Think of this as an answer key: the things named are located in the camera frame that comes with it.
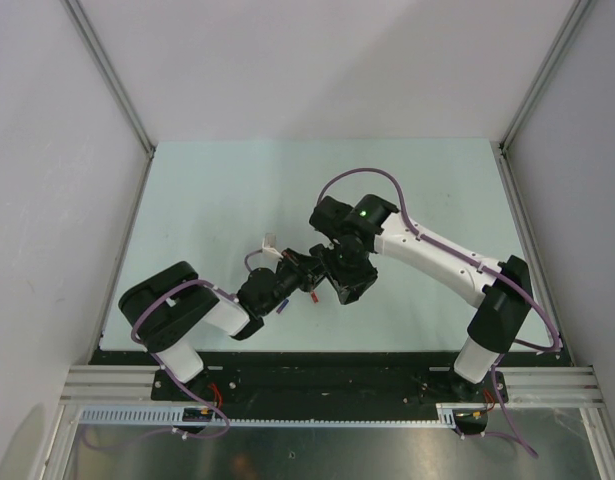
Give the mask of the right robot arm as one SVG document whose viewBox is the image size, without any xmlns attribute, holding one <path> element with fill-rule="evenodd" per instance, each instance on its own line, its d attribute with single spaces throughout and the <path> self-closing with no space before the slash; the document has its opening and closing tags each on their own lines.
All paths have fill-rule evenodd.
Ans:
<svg viewBox="0 0 615 480">
<path fill-rule="evenodd" d="M 398 260 L 453 290 L 476 312 L 467 339 L 447 374 L 447 387 L 471 401 L 499 356 L 516 340 L 533 298 L 527 263 L 510 256 L 499 262 L 474 254 L 416 226 L 394 204 L 368 194 L 351 206 L 330 196 L 314 208 L 310 225 L 328 238 L 311 248 L 340 304 L 351 304 L 376 282 L 371 255 Z"/>
</svg>

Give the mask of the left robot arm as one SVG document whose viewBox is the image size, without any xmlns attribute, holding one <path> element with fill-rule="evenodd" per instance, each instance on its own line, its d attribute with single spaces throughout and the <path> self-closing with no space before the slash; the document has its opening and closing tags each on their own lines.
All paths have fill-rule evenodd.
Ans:
<svg viewBox="0 0 615 480">
<path fill-rule="evenodd" d="M 314 256 L 263 247 L 247 254 L 246 281 L 230 294 L 198 277 L 180 261 L 127 290 L 118 307 L 131 325 L 131 339 L 173 374 L 173 387 L 194 400 L 210 388 L 208 368 L 189 339 L 199 323 L 242 341 L 264 326 L 297 290 L 312 295 L 325 279 Z"/>
</svg>

